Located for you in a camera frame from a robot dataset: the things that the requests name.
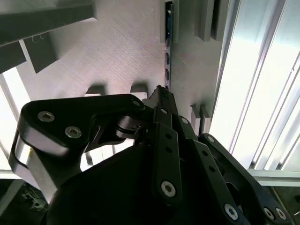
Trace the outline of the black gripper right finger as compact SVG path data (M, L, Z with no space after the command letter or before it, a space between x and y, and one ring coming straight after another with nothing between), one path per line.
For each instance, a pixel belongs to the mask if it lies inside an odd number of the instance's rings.
M192 166L194 184L204 185L202 222L212 225L290 225L289 214L272 194L212 136L196 136L190 123L178 115L174 96L164 91L164 103Z

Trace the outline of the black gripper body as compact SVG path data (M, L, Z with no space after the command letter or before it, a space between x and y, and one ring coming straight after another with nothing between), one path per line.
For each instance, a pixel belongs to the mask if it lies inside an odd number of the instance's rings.
M130 147L76 175L54 195L49 225L241 225L220 206L191 161L180 160L183 200L170 207L154 196L153 154Z

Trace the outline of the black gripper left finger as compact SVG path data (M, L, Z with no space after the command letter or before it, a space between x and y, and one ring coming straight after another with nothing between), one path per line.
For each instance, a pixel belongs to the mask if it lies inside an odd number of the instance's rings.
M154 196L179 207L178 133L164 91L157 86L146 100L120 94L29 102L21 110L9 164L50 204L69 179L130 147L148 147Z

